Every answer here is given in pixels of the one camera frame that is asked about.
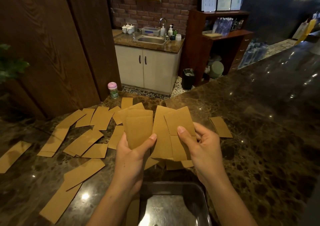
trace forearm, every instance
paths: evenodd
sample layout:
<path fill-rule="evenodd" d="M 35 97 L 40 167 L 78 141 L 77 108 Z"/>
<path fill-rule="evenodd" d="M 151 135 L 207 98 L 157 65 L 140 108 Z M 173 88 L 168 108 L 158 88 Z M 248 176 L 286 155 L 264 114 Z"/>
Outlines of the forearm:
<path fill-rule="evenodd" d="M 87 226 L 118 226 L 124 219 L 131 198 L 112 183 L 95 209 Z"/>
<path fill-rule="evenodd" d="M 206 186 L 222 226 L 257 226 L 226 173 Z"/>

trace fingernail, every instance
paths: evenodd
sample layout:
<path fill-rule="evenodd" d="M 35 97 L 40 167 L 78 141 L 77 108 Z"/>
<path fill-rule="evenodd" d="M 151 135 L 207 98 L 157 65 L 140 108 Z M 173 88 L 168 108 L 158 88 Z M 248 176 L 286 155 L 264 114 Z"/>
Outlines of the fingernail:
<path fill-rule="evenodd" d="M 152 139 L 152 140 L 156 140 L 157 134 L 154 133 L 154 134 L 152 134 L 149 138 Z"/>
<path fill-rule="evenodd" d="M 177 127 L 178 133 L 183 133 L 186 129 L 182 126 Z"/>

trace brick wall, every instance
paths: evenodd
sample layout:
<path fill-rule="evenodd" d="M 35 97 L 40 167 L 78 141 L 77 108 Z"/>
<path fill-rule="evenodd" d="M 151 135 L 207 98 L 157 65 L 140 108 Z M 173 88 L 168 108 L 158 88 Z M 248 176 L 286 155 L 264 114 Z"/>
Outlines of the brick wall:
<path fill-rule="evenodd" d="M 144 26 L 159 27 L 159 19 L 167 19 L 168 28 L 174 24 L 179 33 L 186 32 L 189 10 L 196 8 L 197 0 L 110 0 L 112 19 L 115 26 L 126 22 Z"/>

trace metal tray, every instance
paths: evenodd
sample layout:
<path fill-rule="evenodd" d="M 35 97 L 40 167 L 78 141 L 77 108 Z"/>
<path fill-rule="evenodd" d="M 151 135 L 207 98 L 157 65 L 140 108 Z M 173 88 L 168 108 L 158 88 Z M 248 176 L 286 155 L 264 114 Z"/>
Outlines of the metal tray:
<path fill-rule="evenodd" d="M 204 192 L 192 182 L 143 183 L 139 226 L 212 226 Z"/>

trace right hand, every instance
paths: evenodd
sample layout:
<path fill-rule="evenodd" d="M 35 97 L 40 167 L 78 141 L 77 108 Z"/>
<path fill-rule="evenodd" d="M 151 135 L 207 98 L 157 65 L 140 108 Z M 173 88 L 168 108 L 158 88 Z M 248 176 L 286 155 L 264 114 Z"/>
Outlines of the right hand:
<path fill-rule="evenodd" d="M 214 179 L 219 179 L 226 174 L 222 162 L 220 138 L 218 134 L 194 122 L 196 137 L 195 142 L 190 133 L 182 126 L 177 128 L 179 138 L 188 146 L 192 163 L 197 171 L 199 180 L 206 187 Z"/>

